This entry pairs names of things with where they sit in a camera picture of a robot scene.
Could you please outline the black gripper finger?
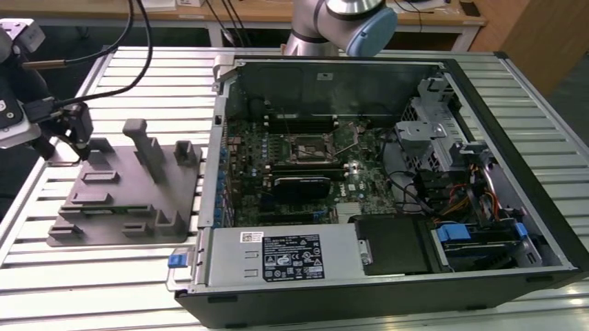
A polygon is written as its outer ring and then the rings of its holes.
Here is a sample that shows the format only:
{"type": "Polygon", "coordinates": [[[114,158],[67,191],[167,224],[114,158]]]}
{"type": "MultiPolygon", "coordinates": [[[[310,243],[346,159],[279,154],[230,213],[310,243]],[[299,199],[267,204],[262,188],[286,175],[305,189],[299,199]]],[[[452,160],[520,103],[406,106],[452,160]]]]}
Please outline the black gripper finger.
{"type": "Polygon", "coordinates": [[[86,102],[74,103],[62,108],[62,124],[64,134],[60,140],[79,156],[79,162],[86,161],[91,153],[88,144],[94,133],[91,112],[86,102]]]}
{"type": "Polygon", "coordinates": [[[40,136],[28,142],[40,157],[48,161],[55,155],[55,144],[51,142],[52,136],[43,132],[40,136]]]}

